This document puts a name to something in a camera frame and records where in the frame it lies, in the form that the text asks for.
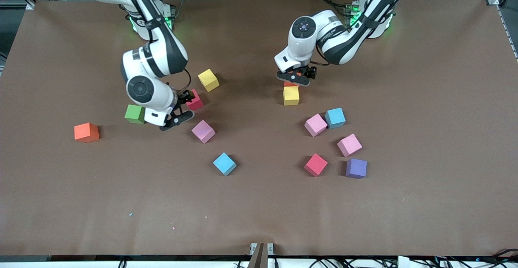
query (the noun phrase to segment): red cube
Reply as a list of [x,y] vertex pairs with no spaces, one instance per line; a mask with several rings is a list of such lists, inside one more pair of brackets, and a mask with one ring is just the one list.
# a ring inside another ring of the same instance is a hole
[[327,165],[327,161],[322,159],[318,154],[314,154],[311,159],[309,159],[306,166],[304,166],[304,169],[311,173],[313,176],[318,176],[320,173],[322,173],[322,170]]
[[189,107],[189,109],[191,109],[192,111],[195,111],[196,109],[200,109],[203,106],[203,102],[200,99],[200,97],[198,96],[198,93],[196,92],[195,89],[192,89],[191,91],[194,94],[194,99],[192,99],[191,102],[187,102],[185,104],[187,105],[187,107]]

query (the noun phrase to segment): blue cube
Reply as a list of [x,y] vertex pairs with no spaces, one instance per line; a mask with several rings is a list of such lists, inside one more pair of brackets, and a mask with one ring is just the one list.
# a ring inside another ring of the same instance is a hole
[[331,109],[326,112],[325,120],[329,128],[337,128],[346,123],[346,117],[342,108]]
[[367,161],[351,159],[347,162],[346,176],[356,179],[367,176]]
[[232,170],[236,167],[236,164],[227,154],[223,153],[213,162],[214,166],[216,166],[225,176],[230,174]]

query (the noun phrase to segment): light blue cube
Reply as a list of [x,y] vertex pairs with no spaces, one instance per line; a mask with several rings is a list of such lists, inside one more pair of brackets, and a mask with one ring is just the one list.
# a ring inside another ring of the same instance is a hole
[[214,166],[216,166],[225,176],[230,174],[232,170],[236,167],[236,164],[227,154],[223,153],[213,162]]
[[342,108],[331,109],[325,114],[325,121],[329,128],[337,128],[346,123],[346,117]]

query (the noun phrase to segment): magenta cube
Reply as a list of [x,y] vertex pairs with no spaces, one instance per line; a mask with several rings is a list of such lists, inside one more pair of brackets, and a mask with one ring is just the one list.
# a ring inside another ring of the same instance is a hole
[[309,131],[311,136],[316,136],[327,128],[327,123],[320,115],[315,115],[308,119],[304,124],[305,128]]
[[344,154],[344,157],[348,157],[355,153],[357,150],[360,150],[361,144],[359,143],[355,134],[352,134],[339,141],[338,148],[340,148],[342,154]]
[[322,170],[324,170],[324,167],[326,167],[327,161],[322,159],[318,154],[314,154],[311,159],[306,163],[306,166],[304,166],[304,169],[311,173],[313,176],[318,176],[320,173],[322,173]]
[[207,141],[209,141],[209,139],[216,134],[214,129],[211,128],[210,125],[207,122],[205,122],[205,120],[200,121],[200,123],[198,123],[196,126],[194,126],[192,132],[204,144]]

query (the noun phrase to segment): green cube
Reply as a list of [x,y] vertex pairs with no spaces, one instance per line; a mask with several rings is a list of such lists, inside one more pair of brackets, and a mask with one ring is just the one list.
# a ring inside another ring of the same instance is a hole
[[126,118],[131,123],[144,124],[144,114],[146,113],[146,108],[137,105],[128,105],[128,109],[126,109]]

